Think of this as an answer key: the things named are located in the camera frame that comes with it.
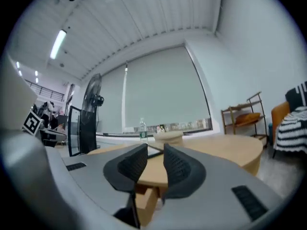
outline orange armchair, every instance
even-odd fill
[[[275,133],[277,126],[282,122],[284,117],[287,116],[287,114],[290,113],[290,106],[288,102],[284,102],[276,107],[274,107],[271,111],[272,115],[272,132],[273,132],[273,144],[275,142]]]

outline orange cushion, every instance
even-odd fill
[[[241,114],[238,117],[236,117],[236,124],[251,123],[253,121],[258,120],[259,117],[260,113]]]

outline fluorescent light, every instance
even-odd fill
[[[66,36],[66,32],[63,31],[63,30],[60,30],[60,32],[59,32],[59,34],[57,36],[57,39],[54,42],[54,45],[53,45],[52,50],[51,50],[51,54],[50,54],[50,58],[51,59],[55,59],[56,58],[57,53],[59,51],[59,48],[61,47],[61,44],[62,44],[65,36]]]

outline bottle label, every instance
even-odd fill
[[[147,131],[140,132],[140,139],[147,138]]]

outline black pillow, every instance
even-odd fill
[[[307,101],[307,81],[298,85],[296,88],[286,93],[286,100],[290,106],[290,112],[293,112],[299,106],[306,106]]]

